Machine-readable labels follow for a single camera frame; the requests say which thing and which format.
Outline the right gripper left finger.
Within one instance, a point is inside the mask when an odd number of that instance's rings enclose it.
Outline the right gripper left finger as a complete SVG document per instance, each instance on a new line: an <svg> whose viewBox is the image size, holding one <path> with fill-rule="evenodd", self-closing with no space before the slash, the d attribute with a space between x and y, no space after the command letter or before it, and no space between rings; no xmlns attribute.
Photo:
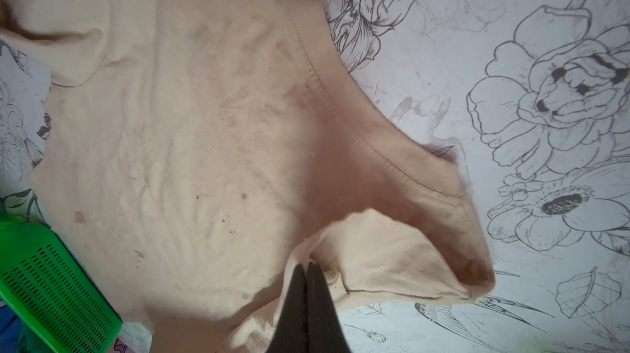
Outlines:
<svg viewBox="0 0 630 353"><path fill-rule="evenodd" d="M295 266L267 353L308 351L307 284L304 267Z"/></svg>

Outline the beige t-shirt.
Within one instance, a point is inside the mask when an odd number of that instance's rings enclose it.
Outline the beige t-shirt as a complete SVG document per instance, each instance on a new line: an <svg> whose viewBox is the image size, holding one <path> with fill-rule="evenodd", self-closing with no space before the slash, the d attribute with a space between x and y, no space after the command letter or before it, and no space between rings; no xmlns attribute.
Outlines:
<svg viewBox="0 0 630 353"><path fill-rule="evenodd" d="M340 310L495 287L457 167L354 82L321 0L1 0L52 73L27 181L126 320L177 352L263 352L298 264Z"/></svg>

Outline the blue t-shirt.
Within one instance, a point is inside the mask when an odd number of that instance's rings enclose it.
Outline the blue t-shirt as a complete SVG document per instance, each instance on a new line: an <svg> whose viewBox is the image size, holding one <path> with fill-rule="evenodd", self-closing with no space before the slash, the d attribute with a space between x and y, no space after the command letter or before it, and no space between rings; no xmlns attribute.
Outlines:
<svg viewBox="0 0 630 353"><path fill-rule="evenodd" d="M21 320L5 304L1 304L0 310L0 352L16 353L21 334Z"/></svg>

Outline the green plastic laundry basket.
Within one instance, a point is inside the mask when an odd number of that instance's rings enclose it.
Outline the green plastic laundry basket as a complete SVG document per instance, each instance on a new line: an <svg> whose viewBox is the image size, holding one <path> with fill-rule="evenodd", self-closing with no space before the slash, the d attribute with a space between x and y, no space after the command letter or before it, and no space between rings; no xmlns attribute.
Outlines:
<svg viewBox="0 0 630 353"><path fill-rule="evenodd" d="M1 221L1 300L53 352L106 352L122 321L47 226Z"/></svg>

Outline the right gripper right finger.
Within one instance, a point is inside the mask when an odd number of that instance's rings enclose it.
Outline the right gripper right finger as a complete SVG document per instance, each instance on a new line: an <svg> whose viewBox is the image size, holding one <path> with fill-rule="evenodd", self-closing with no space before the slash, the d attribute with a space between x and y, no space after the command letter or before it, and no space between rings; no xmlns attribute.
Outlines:
<svg viewBox="0 0 630 353"><path fill-rule="evenodd" d="M323 269L308 265L308 352L350 353Z"/></svg>

